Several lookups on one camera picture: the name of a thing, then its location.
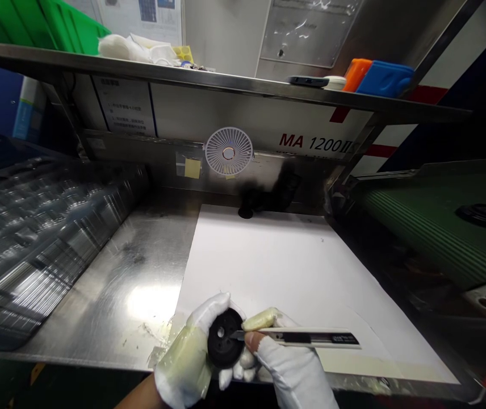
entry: small desk fan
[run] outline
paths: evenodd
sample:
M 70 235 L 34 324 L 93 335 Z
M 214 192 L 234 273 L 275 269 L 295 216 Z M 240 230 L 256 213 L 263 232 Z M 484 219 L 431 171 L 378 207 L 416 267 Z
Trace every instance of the small desk fan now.
M 221 128 L 213 133 L 203 149 L 211 169 L 224 176 L 243 171 L 254 156 L 249 136 L 234 127 Z

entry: black wheel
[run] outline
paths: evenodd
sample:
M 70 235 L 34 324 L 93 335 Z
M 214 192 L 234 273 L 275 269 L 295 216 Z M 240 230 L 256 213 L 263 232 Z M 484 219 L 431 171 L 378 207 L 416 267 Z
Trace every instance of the black wheel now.
M 237 311 L 229 308 L 220 314 L 211 325 L 207 350 L 209 360 L 217 368 L 231 368 L 241 356 L 245 343 L 231 339 L 230 335 L 241 329 L 242 322 Z

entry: white glove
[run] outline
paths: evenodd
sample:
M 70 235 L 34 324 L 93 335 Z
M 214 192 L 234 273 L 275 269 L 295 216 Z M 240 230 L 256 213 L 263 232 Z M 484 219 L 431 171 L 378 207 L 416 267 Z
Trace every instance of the white glove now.
M 154 369 L 156 389 L 162 400 L 171 408 L 184 409 L 192 406 L 207 394 L 211 380 L 211 366 L 207 362 L 209 328 L 228 307 L 236 310 L 245 319 L 245 314 L 230 302 L 230 293 L 216 294 L 190 314 L 186 325 L 156 365 Z M 220 389 L 226 389 L 232 377 L 251 381 L 255 369 L 244 371 L 240 362 L 253 359 L 253 355 L 248 350 L 244 350 L 240 361 L 233 369 L 224 369 L 220 372 Z
M 242 324 L 245 331 L 272 326 L 296 327 L 297 324 L 277 308 L 269 308 Z M 271 373 L 281 408 L 338 408 L 314 349 L 284 347 L 259 332 L 245 334 L 245 344 Z

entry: white cap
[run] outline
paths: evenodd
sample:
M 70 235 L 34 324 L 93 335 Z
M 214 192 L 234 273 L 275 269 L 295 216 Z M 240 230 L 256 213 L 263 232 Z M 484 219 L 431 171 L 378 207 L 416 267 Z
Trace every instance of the white cap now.
M 328 85 L 326 85 L 323 89 L 330 91 L 341 91 L 347 82 L 345 77 L 326 76 L 325 78 L 328 78 Z

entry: white paper sheet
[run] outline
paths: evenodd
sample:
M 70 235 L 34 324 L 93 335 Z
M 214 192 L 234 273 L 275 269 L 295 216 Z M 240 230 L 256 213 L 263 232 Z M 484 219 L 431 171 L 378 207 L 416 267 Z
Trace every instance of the white paper sheet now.
M 459 383 L 326 221 L 276 212 L 249 220 L 203 205 L 177 315 L 219 291 L 247 316 L 275 306 L 305 327 L 346 327 L 362 350 L 319 349 L 327 372 Z

